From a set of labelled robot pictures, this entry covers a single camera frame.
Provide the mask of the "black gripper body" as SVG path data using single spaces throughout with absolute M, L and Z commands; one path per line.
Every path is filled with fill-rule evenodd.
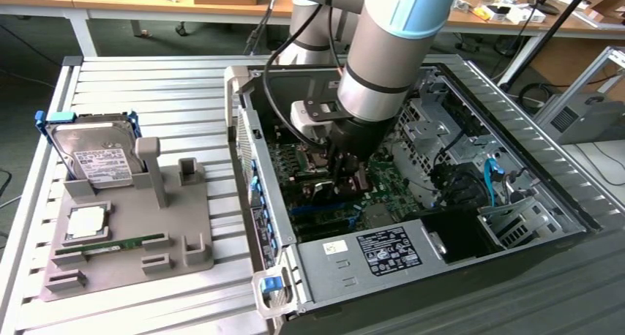
M 391 119 L 369 122 L 359 118 L 333 121 L 329 132 L 329 165 L 338 166 L 339 159 L 367 165 L 391 128 Z

